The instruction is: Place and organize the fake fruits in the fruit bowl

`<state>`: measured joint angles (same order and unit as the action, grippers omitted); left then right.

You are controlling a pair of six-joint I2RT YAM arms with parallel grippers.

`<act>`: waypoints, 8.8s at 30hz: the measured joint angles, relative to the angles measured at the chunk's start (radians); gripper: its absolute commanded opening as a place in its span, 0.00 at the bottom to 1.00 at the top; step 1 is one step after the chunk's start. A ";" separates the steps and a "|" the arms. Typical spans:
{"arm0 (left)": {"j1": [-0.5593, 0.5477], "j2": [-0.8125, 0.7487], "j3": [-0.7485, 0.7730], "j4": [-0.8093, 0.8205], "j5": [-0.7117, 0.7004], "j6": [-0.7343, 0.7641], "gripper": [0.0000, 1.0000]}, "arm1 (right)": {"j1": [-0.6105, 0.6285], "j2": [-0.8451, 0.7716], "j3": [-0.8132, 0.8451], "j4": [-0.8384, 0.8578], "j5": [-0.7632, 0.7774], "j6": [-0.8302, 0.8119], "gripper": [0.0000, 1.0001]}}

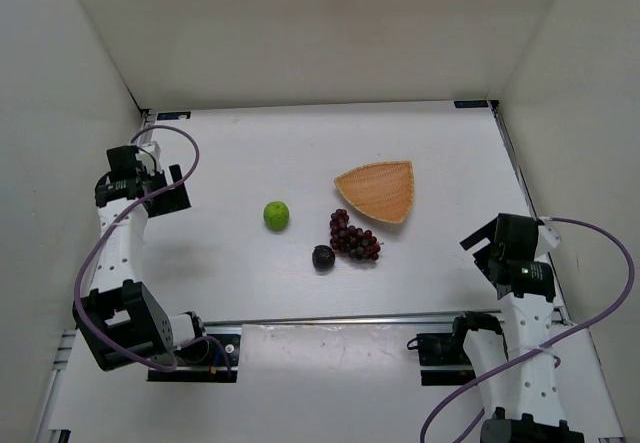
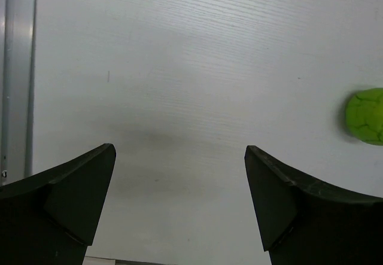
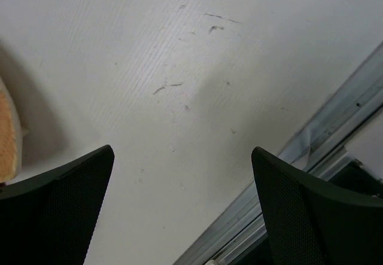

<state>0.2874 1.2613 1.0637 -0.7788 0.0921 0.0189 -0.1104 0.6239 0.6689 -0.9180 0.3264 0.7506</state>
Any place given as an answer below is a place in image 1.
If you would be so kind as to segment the dark red fake grape bunch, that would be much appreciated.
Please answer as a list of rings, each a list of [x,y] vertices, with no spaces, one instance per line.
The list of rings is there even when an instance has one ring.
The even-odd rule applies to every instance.
[[[346,209],[336,209],[330,216],[329,247],[356,261],[375,262],[380,258],[383,242],[371,230],[353,225]]]

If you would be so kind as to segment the dark purple fake plum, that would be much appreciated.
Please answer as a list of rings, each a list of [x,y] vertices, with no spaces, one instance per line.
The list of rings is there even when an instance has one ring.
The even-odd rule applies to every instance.
[[[318,272],[331,270],[335,265],[334,250],[327,245],[317,245],[312,252],[312,264]]]

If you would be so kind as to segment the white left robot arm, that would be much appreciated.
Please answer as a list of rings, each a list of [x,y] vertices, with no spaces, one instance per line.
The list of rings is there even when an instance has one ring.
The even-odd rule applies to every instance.
[[[191,203],[182,185],[144,198],[177,182],[182,171],[177,164],[162,168],[156,142],[111,148],[106,155],[110,171],[94,188],[106,241],[90,257],[96,269],[88,294],[80,298],[87,318],[76,309],[73,318],[103,371],[132,360],[107,345],[90,325],[137,356],[168,365],[172,352],[203,335],[204,325],[193,312],[167,315],[143,283],[143,236],[149,219],[186,210]]]

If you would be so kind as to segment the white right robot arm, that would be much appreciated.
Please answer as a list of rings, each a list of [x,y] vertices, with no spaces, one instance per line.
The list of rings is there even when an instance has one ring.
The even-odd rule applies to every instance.
[[[454,335],[479,380],[483,442],[581,442],[560,402],[551,337],[555,281],[542,261],[558,235],[532,217],[499,214],[465,238],[474,263],[496,291],[501,315],[465,312]]]

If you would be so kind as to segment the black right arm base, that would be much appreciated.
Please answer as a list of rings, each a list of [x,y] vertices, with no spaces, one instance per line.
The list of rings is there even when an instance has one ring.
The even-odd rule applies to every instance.
[[[419,333],[406,348],[418,354],[423,387],[462,386],[475,378],[469,358],[452,334]]]

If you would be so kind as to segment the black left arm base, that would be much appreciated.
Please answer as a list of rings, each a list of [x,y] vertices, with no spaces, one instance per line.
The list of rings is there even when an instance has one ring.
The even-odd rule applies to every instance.
[[[211,342],[197,343],[177,352],[177,369],[170,373],[149,369],[151,383],[207,383],[231,384],[238,379],[241,356],[242,328],[240,326],[206,325],[208,336],[216,338],[224,348]]]

